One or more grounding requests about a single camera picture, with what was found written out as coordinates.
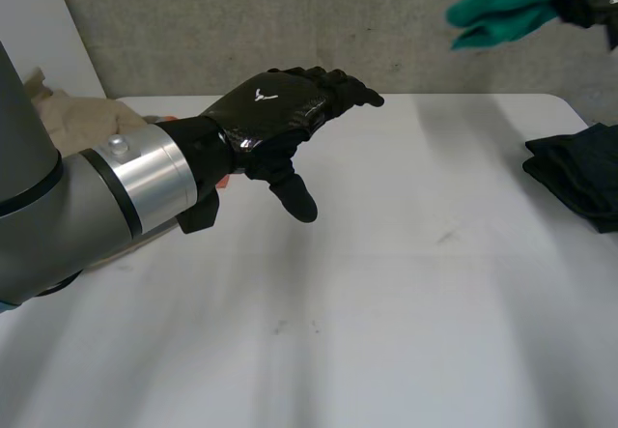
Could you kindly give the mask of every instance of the hand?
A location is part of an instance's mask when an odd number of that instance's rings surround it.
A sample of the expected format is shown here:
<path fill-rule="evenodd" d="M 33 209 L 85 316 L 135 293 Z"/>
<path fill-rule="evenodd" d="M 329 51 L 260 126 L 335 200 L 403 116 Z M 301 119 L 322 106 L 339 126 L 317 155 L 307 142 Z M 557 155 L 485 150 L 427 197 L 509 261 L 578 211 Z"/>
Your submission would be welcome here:
<path fill-rule="evenodd" d="M 286 210 L 303 222 L 318 216 L 316 203 L 292 166 L 296 148 L 327 121 L 353 106 L 384 104 L 375 91 L 343 71 L 271 69 L 250 78 L 208 108 L 233 149 L 236 172 L 263 180 Z"/>

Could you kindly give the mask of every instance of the logo on robotic hand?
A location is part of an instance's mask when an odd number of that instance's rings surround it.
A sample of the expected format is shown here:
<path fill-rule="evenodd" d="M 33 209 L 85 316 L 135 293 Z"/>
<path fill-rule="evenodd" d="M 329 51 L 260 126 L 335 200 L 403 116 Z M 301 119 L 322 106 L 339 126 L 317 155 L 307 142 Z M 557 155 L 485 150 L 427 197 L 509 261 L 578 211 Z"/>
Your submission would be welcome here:
<path fill-rule="evenodd" d="M 255 91 L 255 102 L 258 102 L 260 100 L 274 100 L 275 98 L 279 98 L 279 95 L 274 95 L 272 97 L 265 97 L 264 95 L 260 93 L 259 88 Z"/>

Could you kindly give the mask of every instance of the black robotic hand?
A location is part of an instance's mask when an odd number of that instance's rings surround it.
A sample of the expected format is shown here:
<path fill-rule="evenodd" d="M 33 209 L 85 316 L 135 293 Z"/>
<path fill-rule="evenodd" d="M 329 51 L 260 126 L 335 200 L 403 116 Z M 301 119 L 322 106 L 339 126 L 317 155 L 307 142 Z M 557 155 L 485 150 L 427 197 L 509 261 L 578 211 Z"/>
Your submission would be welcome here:
<path fill-rule="evenodd" d="M 353 106 L 384 99 L 343 71 L 272 69 L 250 78 L 199 117 L 157 124 L 183 151 L 197 185 L 197 204 L 177 216 L 185 233 L 214 224 L 215 184 L 228 173 L 263 180 L 290 214 L 312 222 L 318 209 L 292 157 L 327 121 Z"/>
<path fill-rule="evenodd" d="M 312 222 L 318 209 L 292 165 L 296 148 L 353 106 L 384 99 L 343 71 L 271 69 L 250 78 L 208 108 L 234 151 L 236 172 L 263 180 L 288 212 Z"/>

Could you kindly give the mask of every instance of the green glove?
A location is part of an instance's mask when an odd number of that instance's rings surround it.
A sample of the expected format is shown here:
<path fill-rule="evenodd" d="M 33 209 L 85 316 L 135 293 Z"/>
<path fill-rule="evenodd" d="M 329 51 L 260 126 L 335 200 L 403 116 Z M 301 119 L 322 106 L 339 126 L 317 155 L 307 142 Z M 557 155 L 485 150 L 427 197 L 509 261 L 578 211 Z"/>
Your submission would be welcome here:
<path fill-rule="evenodd" d="M 451 25 L 466 29 L 453 49 L 518 40 L 557 16 L 551 1 L 462 0 L 446 13 Z"/>

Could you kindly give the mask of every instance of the folded black fabric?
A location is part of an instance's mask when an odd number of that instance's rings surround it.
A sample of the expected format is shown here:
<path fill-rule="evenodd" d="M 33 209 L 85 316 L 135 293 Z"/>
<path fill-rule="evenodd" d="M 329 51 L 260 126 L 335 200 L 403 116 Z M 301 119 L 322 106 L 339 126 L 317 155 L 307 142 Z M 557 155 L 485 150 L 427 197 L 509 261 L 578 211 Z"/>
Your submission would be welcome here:
<path fill-rule="evenodd" d="M 575 135 L 526 143 L 523 170 L 601 233 L 618 231 L 618 127 L 595 125 Z"/>

